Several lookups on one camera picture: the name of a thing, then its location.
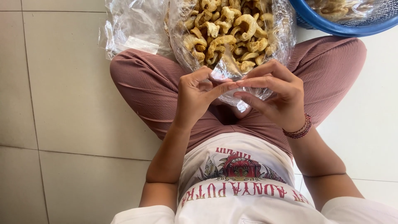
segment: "blue plastic basket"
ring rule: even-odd
[[[297,25],[305,29],[318,29],[343,37],[364,37],[386,31],[398,24],[398,0],[382,3],[369,18],[351,22],[330,22],[314,10],[305,0],[290,0],[297,13]]]

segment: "person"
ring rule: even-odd
[[[211,78],[207,67],[187,74],[157,55],[116,55],[110,72],[118,90],[163,142],[139,208],[118,213],[112,224],[398,223],[397,210],[364,199],[315,129],[365,58],[359,39],[320,37],[297,44],[287,67],[271,60],[240,81],[209,86],[202,82]],[[239,91],[243,86],[276,94],[262,101]],[[211,105],[230,90],[252,107],[233,124],[220,118],[225,107]],[[293,157],[314,206],[295,189]]]

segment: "woven bracelet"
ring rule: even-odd
[[[308,114],[304,114],[305,115],[305,124],[304,126],[297,132],[287,132],[284,129],[283,130],[283,134],[289,138],[302,138],[304,137],[311,129],[312,127],[312,121],[311,121],[311,116]]]

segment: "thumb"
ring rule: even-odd
[[[206,95],[206,98],[208,98],[210,100],[210,102],[212,102],[213,100],[217,99],[222,94],[224,94],[232,89],[236,89],[236,88],[238,88],[238,86],[236,85],[235,82],[228,82],[228,83],[220,84],[220,85],[214,87],[213,89],[207,91],[204,94]]]
[[[269,114],[272,110],[272,107],[267,102],[253,96],[251,93],[236,92],[234,93],[234,97],[242,99],[245,103],[264,115]]]

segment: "mauve pants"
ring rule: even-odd
[[[304,81],[304,108],[315,127],[346,95],[365,58],[365,45],[357,38],[325,36],[296,45],[288,68]],[[110,72],[126,102],[162,140],[174,119],[179,78],[187,72],[169,59],[134,49],[116,55]],[[231,132],[266,140],[292,157],[282,129],[254,109],[233,125],[223,125],[208,110],[192,128],[187,152]]]

